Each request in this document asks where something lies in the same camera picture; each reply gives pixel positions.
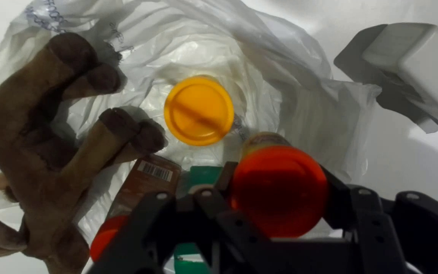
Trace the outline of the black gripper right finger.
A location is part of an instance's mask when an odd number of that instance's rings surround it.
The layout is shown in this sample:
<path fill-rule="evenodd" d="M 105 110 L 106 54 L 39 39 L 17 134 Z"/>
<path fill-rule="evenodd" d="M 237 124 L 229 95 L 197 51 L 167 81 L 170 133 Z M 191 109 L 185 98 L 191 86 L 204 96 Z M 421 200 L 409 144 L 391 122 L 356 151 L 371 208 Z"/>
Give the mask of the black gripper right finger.
<path fill-rule="evenodd" d="M 438 274 L 436 200 L 412 191 L 386 200 L 330 173 L 325 177 L 324 220 L 343 235 L 319 244 L 322 274 Z"/>

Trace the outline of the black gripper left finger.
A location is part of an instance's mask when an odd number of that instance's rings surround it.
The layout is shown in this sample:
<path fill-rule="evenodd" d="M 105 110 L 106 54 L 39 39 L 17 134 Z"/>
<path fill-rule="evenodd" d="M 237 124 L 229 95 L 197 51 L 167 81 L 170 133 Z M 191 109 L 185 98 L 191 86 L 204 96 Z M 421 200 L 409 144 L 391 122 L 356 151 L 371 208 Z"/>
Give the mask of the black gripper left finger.
<path fill-rule="evenodd" d="M 211 274 L 267 274 L 270 243 L 226 203 L 237 163 L 226 163 L 214 186 L 175 198 L 146 195 L 88 274 L 164 274 L 181 244 L 194 244 Z"/>

